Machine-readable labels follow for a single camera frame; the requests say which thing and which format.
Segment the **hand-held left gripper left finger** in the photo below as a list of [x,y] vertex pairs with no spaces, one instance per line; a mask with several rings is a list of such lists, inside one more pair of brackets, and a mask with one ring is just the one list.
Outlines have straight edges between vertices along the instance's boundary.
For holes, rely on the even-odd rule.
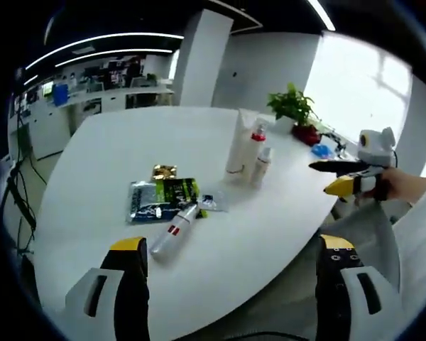
[[147,244],[144,237],[110,246],[65,296],[69,340],[149,340]]

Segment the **person's right hand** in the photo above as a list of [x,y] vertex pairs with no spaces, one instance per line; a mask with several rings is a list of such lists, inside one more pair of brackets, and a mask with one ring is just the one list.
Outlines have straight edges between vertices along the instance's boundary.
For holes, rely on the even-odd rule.
[[361,193],[365,198],[382,202],[388,199],[391,184],[386,176],[389,168],[375,170],[361,179]]

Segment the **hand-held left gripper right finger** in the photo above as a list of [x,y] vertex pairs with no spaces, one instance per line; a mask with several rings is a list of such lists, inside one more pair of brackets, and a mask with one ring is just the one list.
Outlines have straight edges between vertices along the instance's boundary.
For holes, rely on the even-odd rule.
[[319,236],[316,340],[394,340],[402,321],[399,292],[361,261],[341,237]]

